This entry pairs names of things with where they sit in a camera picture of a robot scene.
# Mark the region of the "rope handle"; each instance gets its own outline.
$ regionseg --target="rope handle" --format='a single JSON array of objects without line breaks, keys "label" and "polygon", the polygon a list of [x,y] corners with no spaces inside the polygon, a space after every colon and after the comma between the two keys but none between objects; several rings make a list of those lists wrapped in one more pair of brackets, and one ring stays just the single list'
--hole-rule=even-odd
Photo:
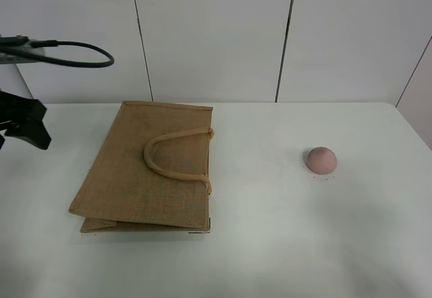
[{"label": "rope handle", "polygon": [[147,166],[151,168],[153,171],[167,178],[173,178],[174,180],[201,181],[205,185],[207,192],[210,194],[211,185],[210,185],[209,177],[207,175],[188,174],[188,173],[164,170],[163,168],[159,167],[151,157],[151,149],[154,144],[159,143],[161,141],[168,141],[169,139],[193,136],[196,134],[209,134],[210,139],[212,139],[215,133],[213,132],[213,129],[210,127],[202,127],[202,128],[171,132],[169,134],[163,134],[161,136],[152,138],[144,147],[144,161],[146,162]]}]

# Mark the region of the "burlap tote bag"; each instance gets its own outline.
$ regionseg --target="burlap tote bag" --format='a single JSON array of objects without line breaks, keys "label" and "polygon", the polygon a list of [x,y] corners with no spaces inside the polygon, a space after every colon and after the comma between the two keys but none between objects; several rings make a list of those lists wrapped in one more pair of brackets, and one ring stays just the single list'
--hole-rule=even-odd
[{"label": "burlap tote bag", "polygon": [[207,232],[212,107],[126,101],[70,205],[81,232]]}]

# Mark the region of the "white table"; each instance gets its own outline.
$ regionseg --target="white table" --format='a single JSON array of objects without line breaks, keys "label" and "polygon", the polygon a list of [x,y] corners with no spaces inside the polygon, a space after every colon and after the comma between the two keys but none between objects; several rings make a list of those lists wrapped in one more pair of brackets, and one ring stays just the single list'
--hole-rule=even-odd
[{"label": "white table", "polygon": [[[48,105],[0,151],[0,297],[432,297],[432,152],[382,103],[213,104],[211,233],[80,234],[118,104]],[[302,163],[326,146],[329,176]]]}]

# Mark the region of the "pink dome object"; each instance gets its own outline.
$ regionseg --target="pink dome object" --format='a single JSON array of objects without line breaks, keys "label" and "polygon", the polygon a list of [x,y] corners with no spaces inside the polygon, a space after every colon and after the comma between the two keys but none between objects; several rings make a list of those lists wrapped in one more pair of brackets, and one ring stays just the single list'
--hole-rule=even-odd
[{"label": "pink dome object", "polygon": [[312,149],[306,158],[306,166],[317,174],[330,174],[338,166],[338,159],[334,152],[326,147]]}]

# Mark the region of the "folded bag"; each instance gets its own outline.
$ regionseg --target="folded bag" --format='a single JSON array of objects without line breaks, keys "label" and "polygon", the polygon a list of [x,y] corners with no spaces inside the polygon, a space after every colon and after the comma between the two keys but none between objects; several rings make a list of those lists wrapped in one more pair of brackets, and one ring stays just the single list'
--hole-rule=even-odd
[{"label": "folded bag", "polygon": [[81,232],[208,232],[212,110],[123,102],[69,208]]}]

